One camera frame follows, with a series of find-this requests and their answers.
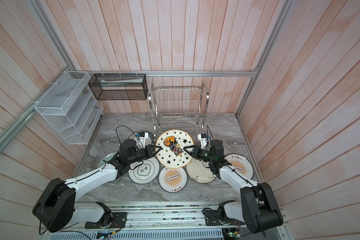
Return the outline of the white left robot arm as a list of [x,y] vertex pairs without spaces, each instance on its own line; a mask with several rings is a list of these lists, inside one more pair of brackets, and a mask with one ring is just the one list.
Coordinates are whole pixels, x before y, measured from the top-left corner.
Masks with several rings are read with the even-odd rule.
[[139,148],[135,140],[127,139],[102,167],[76,178],[51,180],[32,213],[39,224],[51,233],[77,223],[94,223],[100,228],[107,228],[113,218],[108,206],[101,202],[78,204],[77,200],[93,189],[122,177],[130,170],[131,164],[153,158],[161,150],[162,147],[153,145]]

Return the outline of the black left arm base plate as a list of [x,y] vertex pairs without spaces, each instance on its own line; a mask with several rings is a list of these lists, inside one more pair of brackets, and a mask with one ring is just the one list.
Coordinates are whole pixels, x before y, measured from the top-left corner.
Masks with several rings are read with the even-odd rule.
[[127,212],[105,213],[105,215],[96,223],[86,222],[85,229],[105,229],[109,227],[123,229],[126,225],[127,216]]

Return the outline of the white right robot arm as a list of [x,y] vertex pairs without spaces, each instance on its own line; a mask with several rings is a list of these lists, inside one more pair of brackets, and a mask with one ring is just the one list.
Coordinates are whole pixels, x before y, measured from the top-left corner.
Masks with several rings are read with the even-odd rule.
[[240,201],[225,201],[213,214],[206,217],[214,222],[230,224],[244,223],[253,234],[283,225],[284,220],[271,186],[257,183],[237,171],[225,159],[221,140],[212,140],[209,150],[200,145],[184,147],[192,158],[209,164],[210,171],[220,180],[228,183],[240,194]]

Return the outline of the cream plate with berry sprigs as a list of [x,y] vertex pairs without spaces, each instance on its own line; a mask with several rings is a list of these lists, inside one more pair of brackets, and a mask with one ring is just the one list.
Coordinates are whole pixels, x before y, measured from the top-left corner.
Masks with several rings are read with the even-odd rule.
[[187,164],[186,171],[193,181],[200,184],[210,183],[216,178],[216,175],[211,172],[208,163],[196,159],[192,159]]

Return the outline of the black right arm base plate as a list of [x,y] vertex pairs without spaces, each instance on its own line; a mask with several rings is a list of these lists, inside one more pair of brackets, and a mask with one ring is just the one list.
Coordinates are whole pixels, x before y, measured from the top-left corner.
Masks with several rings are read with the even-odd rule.
[[234,219],[228,219],[223,218],[222,212],[219,210],[212,210],[210,208],[205,208],[202,210],[202,214],[205,217],[205,224],[207,226],[241,226],[245,225],[244,222],[234,220]]

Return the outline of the cat and stars orange-rim plate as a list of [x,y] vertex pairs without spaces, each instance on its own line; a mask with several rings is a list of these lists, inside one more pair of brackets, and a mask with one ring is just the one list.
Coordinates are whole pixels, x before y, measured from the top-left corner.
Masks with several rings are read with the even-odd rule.
[[184,148],[193,146],[194,141],[190,134],[182,130],[169,130],[162,133],[156,141],[156,146],[162,149],[156,154],[159,162],[170,169],[183,168],[192,160]]

